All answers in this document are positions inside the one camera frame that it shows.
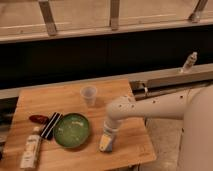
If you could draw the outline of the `beige ribbed gripper wrist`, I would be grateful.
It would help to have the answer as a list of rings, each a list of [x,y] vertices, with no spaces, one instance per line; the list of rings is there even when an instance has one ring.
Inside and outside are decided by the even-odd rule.
[[[103,127],[103,134],[100,139],[99,150],[101,152],[111,152],[113,150],[113,143],[115,134],[118,132],[121,123],[114,120],[105,120]]]

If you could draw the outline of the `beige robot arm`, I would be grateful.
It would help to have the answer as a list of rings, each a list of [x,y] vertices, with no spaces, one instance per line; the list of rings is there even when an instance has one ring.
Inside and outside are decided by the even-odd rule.
[[[120,96],[106,106],[99,149],[111,152],[123,120],[133,117],[182,119],[177,171],[213,171],[213,85],[135,101]]]

